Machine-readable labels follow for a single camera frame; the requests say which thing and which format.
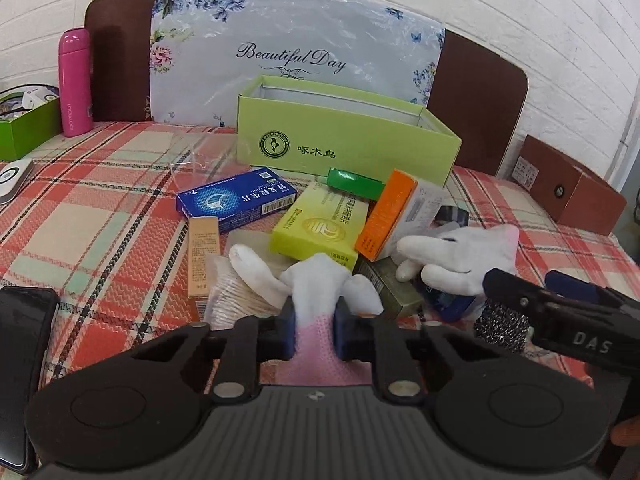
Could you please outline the white round-logo device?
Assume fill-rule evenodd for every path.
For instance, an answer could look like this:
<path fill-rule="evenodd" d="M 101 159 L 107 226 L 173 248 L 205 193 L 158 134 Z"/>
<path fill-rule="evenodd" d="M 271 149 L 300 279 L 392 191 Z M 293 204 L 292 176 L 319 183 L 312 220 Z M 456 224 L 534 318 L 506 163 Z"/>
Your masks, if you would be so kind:
<path fill-rule="evenodd" d="M 21 191 L 27 178 L 34 169 L 31 158 L 23 158 L 15 162 L 8 162 L 1 169 L 0 174 L 0 204 L 9 203 Z"/>

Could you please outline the bag of cotton swabs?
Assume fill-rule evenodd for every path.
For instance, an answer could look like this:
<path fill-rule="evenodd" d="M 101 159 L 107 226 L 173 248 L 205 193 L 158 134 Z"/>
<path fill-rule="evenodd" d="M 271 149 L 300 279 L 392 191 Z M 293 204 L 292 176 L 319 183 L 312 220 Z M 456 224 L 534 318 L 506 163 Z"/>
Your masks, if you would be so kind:
<path fill-rule="evenodd" d="M 207 254 L 205 269 L 208 297 L 203 320 L 213 330 L 232 328 L 237 320 L 246 316 L 268 318 L 281 311 L 284 297 L 278 295 L 276 304 L 270 304 L 242 280 L 227 257 Z"/>

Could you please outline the light green open box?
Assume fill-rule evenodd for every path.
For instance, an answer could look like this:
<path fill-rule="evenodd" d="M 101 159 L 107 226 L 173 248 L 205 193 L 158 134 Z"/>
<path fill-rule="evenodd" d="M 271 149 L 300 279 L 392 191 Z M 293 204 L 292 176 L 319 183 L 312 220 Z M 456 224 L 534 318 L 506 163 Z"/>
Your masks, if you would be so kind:
<path fill-rule="evenodd" d="M 322 82 L 260 76 L 238 96 L 242 164 L 386 181 L 398 169 L 444 185 L 462 140 L 425 106 Z"/>

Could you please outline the black smartphone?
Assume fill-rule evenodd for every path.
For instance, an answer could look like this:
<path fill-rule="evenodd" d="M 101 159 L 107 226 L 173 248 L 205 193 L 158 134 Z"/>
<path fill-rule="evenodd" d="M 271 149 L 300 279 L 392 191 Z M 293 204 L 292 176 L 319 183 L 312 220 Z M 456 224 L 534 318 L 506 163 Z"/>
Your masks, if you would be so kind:
<path fill-rule="evenodd" d="M 1 289 L 1 466 L 28 474 L 37 467 L 25 410 L 40 384 L 60 298 L 47 287 Z"/>

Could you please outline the brown cardboard box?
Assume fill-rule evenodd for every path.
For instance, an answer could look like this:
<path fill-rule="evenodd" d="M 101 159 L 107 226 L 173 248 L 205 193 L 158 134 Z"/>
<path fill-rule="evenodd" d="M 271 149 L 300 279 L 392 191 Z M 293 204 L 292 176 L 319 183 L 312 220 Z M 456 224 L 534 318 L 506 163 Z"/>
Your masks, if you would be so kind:
<path fill-rule="evenodd" d="M 609 236 L 626 206 L 608 182 L 534 136 L 526 136 L 511 178 L 559 226 Z"/>

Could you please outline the clear plastic cup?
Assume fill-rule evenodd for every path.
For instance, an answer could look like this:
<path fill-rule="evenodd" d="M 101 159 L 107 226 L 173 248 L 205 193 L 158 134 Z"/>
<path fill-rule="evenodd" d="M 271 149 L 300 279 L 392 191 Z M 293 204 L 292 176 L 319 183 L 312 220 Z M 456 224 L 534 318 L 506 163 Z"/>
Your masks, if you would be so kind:
<path fill-rule="evenodd" d="M 235 162 L 236 134 L 226 129 L 178 132 L 167 155 L 169 172 L 177 192 L 213 182 L 224 167 Z"/>

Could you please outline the orange white medicine box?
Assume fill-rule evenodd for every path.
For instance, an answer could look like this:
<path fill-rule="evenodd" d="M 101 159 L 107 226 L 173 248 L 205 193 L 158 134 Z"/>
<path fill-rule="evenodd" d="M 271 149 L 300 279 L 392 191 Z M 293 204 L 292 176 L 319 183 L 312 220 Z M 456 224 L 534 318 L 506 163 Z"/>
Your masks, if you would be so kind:
<path fill-rule="evenodd" d="M 395 169 L 357 238 L 356 251 L 371 262 L 389 257 L 398 240 L 430 228 L 447 196 L 441 186 Z"/>

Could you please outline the small blue packet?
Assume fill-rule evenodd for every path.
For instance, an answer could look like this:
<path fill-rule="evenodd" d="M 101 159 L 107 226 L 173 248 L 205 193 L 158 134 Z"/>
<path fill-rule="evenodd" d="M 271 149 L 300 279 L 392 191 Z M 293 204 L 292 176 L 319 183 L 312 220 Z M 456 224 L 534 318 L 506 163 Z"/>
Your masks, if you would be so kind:
<path fill-rule="evenodd" d="M 431 287 L 421 289 L 426 308 L 436 314 L 442 322 L 460 321 L 480 300 L 479 296 L 453 295 Z"/>

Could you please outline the plaid bed sheet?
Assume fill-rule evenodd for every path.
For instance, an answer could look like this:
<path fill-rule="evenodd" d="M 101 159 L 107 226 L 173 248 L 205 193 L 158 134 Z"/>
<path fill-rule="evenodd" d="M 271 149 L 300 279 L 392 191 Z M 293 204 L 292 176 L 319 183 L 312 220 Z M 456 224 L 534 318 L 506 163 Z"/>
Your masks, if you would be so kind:
<path fill-rule="evenodd" d="M 175 127 L 106 122 L 55 136 L 1 209 L 1 281 L 54 289 L 61 304 L 43 365 L 52 380 L 198 318 L 186 293 L 186 224 L 169 170 Z M 639 292 L 639 269 L 614 237 L 557 226 L 517 184 L 454 168 L 447 190 L 474 226 L 521 231 L 516 270 L 551 270 Z"/>

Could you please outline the floral plastic packaged pillow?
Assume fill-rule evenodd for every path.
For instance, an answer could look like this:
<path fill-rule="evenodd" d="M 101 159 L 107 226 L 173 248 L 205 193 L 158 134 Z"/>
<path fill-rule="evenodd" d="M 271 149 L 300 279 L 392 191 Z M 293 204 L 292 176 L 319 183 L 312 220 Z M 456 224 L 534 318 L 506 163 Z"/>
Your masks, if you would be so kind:
<path fill-rule="evenodd" d="M 262 75 L 425 104 L 445 35 L 432 18 L 371 0 L 154 0 L 151 115 L 232 126 L 239 94 Z"/>

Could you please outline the white pink glove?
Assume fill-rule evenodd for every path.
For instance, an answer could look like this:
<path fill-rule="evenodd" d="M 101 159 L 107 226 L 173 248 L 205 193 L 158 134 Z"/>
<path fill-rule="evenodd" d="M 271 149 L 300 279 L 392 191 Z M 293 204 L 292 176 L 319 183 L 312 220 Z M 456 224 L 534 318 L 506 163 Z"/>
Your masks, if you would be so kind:
<path fill-rule="evenodd" d="M 229 250 L 235 273 L 268 304 L 281 309 L 291 299 L 295 310 L 295 353 L 276 369 L 276 383 L 287 386 L 360 386 L 371 382 L 371 365 L 345 362 L 333 348 L 332 322 L 338 300 L 354 315 L 384 312 L 374 285 L 323 252 L 294 263 L 274 276 L 261 256 L 246 245 Z"/>

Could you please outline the olive grey slim box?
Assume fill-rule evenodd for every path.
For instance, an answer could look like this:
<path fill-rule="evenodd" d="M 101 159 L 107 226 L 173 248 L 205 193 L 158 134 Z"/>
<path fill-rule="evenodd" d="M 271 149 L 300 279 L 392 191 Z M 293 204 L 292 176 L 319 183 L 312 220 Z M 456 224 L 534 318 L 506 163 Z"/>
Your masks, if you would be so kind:
<path fill-rule="evenodd" d="M 423 296 L 411 282 L 396 278 L 397 266 L 391 258 L 370 262 L 358 258 L 355 273 L 370 280 L 380 296 L 386 318 L 408 318 L 425 306 Z"/>

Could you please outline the yellow-green medicine box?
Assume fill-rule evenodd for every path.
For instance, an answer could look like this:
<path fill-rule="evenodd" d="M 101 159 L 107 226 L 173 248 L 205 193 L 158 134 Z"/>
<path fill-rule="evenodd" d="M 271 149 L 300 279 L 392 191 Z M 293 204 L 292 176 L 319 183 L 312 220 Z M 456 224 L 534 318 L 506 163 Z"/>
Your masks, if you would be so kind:
<path fill-rule="evenodd" d="M 367 200 L 311 182 L 273 228 L 269 249 L 297 261 L 326 254 L 352 271 L 368 209 Z"/>

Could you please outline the pink thermos bottle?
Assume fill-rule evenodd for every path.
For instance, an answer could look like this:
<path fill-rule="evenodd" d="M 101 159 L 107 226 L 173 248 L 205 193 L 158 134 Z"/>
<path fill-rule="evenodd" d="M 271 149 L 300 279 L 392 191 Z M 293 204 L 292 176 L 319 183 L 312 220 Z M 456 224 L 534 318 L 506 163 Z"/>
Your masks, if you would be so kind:
<path fill-rule="evenodd" d="M 88 30 L 66 30 L 58 42 L 58 91 L 64 136 L 81 136 L 93 128 L 90 70 Z"/>

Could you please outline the tan slim box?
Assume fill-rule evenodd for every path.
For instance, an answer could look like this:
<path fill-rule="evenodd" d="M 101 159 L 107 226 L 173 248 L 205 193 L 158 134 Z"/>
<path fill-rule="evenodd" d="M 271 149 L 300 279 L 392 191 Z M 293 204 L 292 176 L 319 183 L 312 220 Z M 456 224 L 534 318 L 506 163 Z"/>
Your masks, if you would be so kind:
<path fill-rule="evenodd" d="M 219 228 L 215 217 L 194 217 L 188 221 L 188 297 L 208 294 L 206 257 L 219 255 Z"/>

